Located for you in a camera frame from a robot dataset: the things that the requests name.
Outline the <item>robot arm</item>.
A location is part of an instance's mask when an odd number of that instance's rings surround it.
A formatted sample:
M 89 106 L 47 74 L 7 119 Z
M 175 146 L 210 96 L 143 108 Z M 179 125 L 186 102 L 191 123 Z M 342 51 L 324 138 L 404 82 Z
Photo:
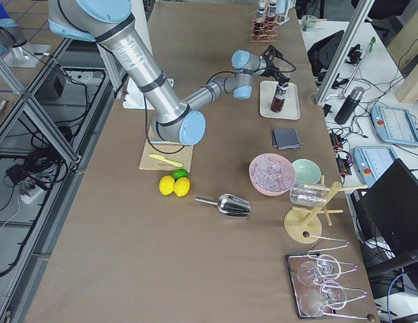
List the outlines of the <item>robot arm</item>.
M 15 20 L 0 19 L 0 56 L 7 54 L 12 48 L 27 44 L 27 42 L 27 38 Z
M 135 29 L 130 1 L 49 1 L 50 30 L 59 36 L 95 42 L 109 50 L 156 111 L 152 130 L 161 140 L 195 145 L 205 134 L 201 108 L 223 94 L 248 99 L 255 75 L 279 77 L 273 63 L 282 54 L 272 45 L 261 56 L 246 50 L 232 55 L 233 77 L 214 77 L 181 100 Z

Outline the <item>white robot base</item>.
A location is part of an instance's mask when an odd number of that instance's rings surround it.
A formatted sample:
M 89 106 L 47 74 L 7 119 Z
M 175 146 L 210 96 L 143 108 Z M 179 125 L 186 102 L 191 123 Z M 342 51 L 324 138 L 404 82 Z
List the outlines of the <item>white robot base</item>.
M 148 110 L 153 110 L 153 106 L 140 92 L 139 88 L 130 77 L 128 79 L 124 93 L 125 98 L 123 101 L 123 108 L 134 110 L 144 110 L 145 108 L 147 108 Z

